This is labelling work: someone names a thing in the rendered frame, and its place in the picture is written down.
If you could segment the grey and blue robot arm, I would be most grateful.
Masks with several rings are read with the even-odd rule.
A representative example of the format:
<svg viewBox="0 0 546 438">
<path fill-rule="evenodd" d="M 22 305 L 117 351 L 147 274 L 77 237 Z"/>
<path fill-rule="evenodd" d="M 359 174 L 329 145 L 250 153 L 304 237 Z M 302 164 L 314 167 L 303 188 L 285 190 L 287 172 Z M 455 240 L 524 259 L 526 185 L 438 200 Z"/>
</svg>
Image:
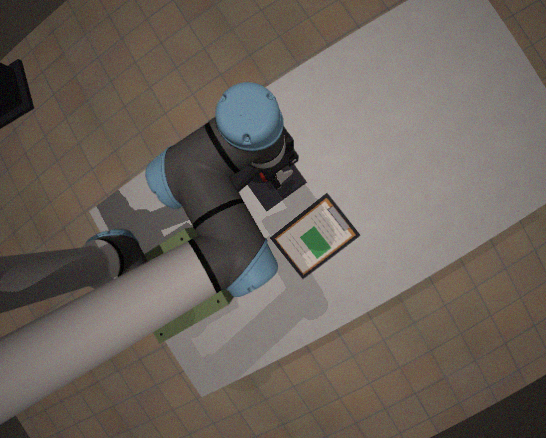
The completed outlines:
<svg viewBox="0 0 546 438">
<path fill-rule="evenodd" d="M 241 297 L 274 277 L 278 263 L 239 192 L 283 158 L 283 125 L 267 88 L 239 83 L 213 119 L 148 164 L 151 191 L 183 207 L 198 235 L 150 261 L 126 229 L 87 248 L 0 257 L 0 314 L 94 288 L 0 338 L 0 427 L 219 291 Z"/>
</svg>

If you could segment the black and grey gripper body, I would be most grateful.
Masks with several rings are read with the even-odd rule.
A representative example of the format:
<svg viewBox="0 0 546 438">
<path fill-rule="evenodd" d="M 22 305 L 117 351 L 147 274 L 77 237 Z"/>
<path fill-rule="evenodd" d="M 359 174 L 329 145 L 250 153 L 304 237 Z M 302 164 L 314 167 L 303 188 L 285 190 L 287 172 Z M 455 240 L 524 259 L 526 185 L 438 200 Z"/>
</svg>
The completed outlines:
<svg viewBox="0 0 546 438">
<path fill-rule="evenodd" d="M 287 132 L 285 127 L 283 127 L 283 131 L 284 131 L 285 145 L 286 145 L 285 153 L 284 153 L 283 158 L 280 160 L 279 163 L 277 163 L 275 166 L 273 166 L 271 168 L 265 168 L 261 172 L 264 175 L 264 177 L 266 178 L 267 181 L 269 181 L 271 178 L 274 178 L 276 176 L 276 173 L 279 172 L 280 170 L 282 170 L 287 165 L 289 165 L 289 167 L 291 167 L 293 164 L 298 162 L 299 155 L 294 150 L 294 139 Z"/>
</svg>

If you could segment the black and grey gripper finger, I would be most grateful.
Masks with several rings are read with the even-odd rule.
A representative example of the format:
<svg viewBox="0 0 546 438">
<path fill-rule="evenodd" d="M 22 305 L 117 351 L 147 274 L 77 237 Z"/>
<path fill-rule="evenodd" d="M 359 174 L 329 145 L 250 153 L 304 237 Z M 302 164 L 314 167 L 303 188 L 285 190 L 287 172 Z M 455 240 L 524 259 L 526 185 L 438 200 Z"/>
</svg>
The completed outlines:
<svg viewBox="0 0 546 438">
<path fill-rule="evenodd" d="M 270 182 L 272 183 L 272 185 L 275 187 L 275 189 L 280 189 L 282 186 L 281 184 L 293 173 L 293 170 L 288 170 L 286 172 L 283 172 L 282 170 L 280 170 L 279 172 L 277 172 L 276 176 L 277 177 L 274 177 L 274 178 L 271 178 L 270 179 Z M 279 186 L 280 184 L 280 186 Z"/>
</svg>

